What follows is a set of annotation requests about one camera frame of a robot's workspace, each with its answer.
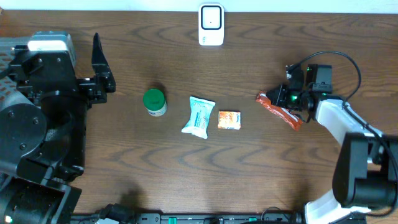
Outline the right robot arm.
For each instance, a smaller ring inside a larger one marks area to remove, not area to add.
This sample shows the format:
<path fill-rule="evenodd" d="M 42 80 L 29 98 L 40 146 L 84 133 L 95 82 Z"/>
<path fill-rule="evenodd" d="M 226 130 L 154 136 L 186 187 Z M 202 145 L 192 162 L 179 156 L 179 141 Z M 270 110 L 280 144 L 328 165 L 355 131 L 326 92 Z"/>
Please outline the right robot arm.
<path fill-rule="evenodd" d="M 375 210 L 397 208 L 397 137 L 386 136 L 333 94 L 331 66 L 299 63 L 286 68 L 288 82 L 266 93 L 272 106 L 300 121 L 297 114 L 324 126 L 341 146 L 332 188 L 304 206 L 303 223 L 337 223 Z"/>

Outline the red snack bar wrapper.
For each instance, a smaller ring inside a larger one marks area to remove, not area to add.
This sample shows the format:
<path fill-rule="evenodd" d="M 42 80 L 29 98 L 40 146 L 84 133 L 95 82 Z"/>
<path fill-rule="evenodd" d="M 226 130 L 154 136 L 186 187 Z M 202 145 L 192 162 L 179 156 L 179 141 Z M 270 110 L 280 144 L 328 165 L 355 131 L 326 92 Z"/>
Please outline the red snack bar wrapper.
<path fill-rule="evenodd" d="M 292 114 L 285 108 L 281 108 L 278 106 L 274 106 L 271 104 L 271 100 L 268 99 L 266 93 L 264 91 L 260 91 L 256 102 L 260 103 L 265 109 L 270 111 L 272 114 L 278 116 L 279 118 L 283 119 L 287 124 L 289 124 L 294 130 L 298 131 L 303 124 L 302 119 L 298 116 Z"/>

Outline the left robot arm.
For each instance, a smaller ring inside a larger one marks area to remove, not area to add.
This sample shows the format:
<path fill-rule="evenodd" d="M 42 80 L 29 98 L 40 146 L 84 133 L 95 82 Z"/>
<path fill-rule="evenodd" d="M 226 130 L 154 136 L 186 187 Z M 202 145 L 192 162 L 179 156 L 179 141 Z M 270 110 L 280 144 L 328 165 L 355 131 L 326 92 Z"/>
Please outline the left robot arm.
<path fill-rule="evenodd" d="M 85 170 L 87 112 L 116 82 L 100 37 L 77 78 L 70 34 L 37 32 L 1 72 L 1 222 L 70 223 Z"/>

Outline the teal snack packet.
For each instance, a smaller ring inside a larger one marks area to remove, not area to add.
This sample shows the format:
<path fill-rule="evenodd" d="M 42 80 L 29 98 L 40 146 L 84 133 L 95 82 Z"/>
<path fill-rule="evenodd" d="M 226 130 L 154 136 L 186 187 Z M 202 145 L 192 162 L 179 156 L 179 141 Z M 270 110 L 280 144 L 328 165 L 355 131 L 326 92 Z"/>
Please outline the teal snack packet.
<path fill-rule="evenodd" d="M 207 128 L 210 123 L 212 109 L 216 103 L 214 101 L 190 97 L 190 119 L 182 128 L 181 132 L 192 134 L 196 137 L 207 139 Z"/>

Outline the orange small packet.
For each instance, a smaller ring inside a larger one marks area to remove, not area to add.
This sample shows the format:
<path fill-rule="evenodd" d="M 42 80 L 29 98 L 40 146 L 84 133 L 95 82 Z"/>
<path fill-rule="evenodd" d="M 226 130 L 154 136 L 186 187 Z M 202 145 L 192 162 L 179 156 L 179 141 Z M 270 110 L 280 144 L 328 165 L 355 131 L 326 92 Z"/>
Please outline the orange small packet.
<path fill-rule="evenodd" d="M 241 128 L 241 113 L 238 111 L 220 111 L 218 113 L 218 128 L 239 130 Z"/>

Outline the green lid jar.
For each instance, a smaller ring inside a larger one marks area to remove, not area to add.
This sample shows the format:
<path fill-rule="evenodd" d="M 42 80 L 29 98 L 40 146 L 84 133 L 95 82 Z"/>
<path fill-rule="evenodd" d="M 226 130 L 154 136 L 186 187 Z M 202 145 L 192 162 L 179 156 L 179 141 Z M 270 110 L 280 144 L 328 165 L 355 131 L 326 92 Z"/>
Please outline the green lid jar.
<path fill-rule="evenodd" d="M 167 111 L 167 102 L 162 91 L 158 89 L 147 90 L 143 96 L 143 103 L 151 116 L 163 116 Z"/>

